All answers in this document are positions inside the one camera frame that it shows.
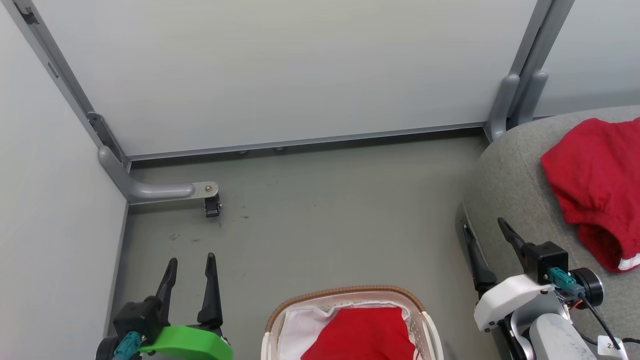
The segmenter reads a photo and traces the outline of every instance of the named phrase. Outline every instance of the white partition panel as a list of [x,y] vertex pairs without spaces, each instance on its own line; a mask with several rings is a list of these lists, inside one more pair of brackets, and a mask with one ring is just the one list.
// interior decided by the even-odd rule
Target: white partition panel
[[576,0],[542,67],[534,116],[640,104],[640,3]]
[[35,0],[124,152],[486,121],[536,0]]
[[0,43],[0,359],[93,359],[126,201],[1,5]]

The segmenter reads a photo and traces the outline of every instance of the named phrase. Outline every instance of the red cloth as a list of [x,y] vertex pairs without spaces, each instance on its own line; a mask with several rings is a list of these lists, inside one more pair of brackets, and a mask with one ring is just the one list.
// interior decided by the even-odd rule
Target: red cloth
[[413,360],[399,307],[342,309],[301,360]]
[[564,220],[579,226],[580,241],[602,266],[624,272],[640,265],[640,118],[585,120],[540,160]]

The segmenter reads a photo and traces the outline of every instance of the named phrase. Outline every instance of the gray fabric upholstery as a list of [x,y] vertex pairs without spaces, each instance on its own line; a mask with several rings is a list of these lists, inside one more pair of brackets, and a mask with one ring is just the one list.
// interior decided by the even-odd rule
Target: gray fabric upholstery
[[[596,272],[605,288],[605,300],[598,310],[611,331],[619,338],[640,338],[640,269],[612,274],[600,266],[577,239],[576,227],[564,222],[540,163],[540,156],[571,128],[592,117],[609,122],[633,120],[640,117],[640,106],[559,115],[508,131],[481,156],[463,205],[487,263],[499,280],[522,274],[513,249],[496,223],[498,217],[504,217],[525,241],[550,240],[567,250],[570,268],[586,267]],[[590,312],[574,310],[572,318],[583,334],[594,339],[604,335]],[[626,347],[629,358],[640,359],[640,345]]]

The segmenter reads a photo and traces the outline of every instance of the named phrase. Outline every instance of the basket rim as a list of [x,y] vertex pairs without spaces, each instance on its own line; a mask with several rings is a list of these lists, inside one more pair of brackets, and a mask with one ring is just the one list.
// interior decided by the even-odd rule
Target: basket rim
[[377,292],[377,291],[387,291],[387,292],[400,294],[408,298],[409,300],[411,300],[411,302],[413,302],[413,305],[415,305],[415,307],[417,307],[421,313],[426,312],[426,310],[424,309],[424,306],[422,305],[420,300],[418,300],[417,297],[415,297],[409,291],[399,288],[397,286],[393,286],[393,285],[346,286],[344,288],[334,288],[334,289],[316,291],[314,293],[308,293],[308,294],[300,295],[297,297],[293,297],[289,300],[286,300],[285,302],[280,304],[278,307],[276,307],[276,309],[273,311],[273,313],[271,314],[271,317],[269,317],[269,321],[267,322],[267,327],[265,328],[265,331],[272,332],[273,324],[275,323],[278,316],[280,316],[280,313],[284,311],[284,309],[288,308],[289,306],[292,306],[299,302],[313,300],[320,297],[346,294],[346,293],[364,293],[364,292]]

